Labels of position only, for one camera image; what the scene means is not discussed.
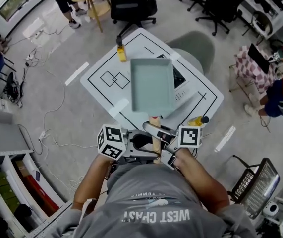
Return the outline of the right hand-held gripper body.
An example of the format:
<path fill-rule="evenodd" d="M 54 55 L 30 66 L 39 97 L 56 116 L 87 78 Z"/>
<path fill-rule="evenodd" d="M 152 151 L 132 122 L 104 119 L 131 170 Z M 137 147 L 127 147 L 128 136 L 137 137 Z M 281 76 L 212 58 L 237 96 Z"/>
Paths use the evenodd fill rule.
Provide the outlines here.
<path fill-rule="evenodd" d="M 203 128 L 201 126 L 180 125 L 176 136 L 172 136 L 170 142 L 164 147 L 164 164 L 174 169 L 176 152 L 180 148 L 198 148 L 202 144 Z"/>

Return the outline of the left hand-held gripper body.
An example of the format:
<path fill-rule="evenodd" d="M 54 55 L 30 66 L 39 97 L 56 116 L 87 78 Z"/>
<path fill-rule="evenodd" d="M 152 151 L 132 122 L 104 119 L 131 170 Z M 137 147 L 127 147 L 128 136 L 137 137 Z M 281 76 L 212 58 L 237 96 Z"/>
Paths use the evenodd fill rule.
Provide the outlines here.
<path fill-rule="evenodd" d="M 98 153 L 118 161 L 126 152 L 128 130 L 118 125 L 104 124 L 97 136 Z"/>

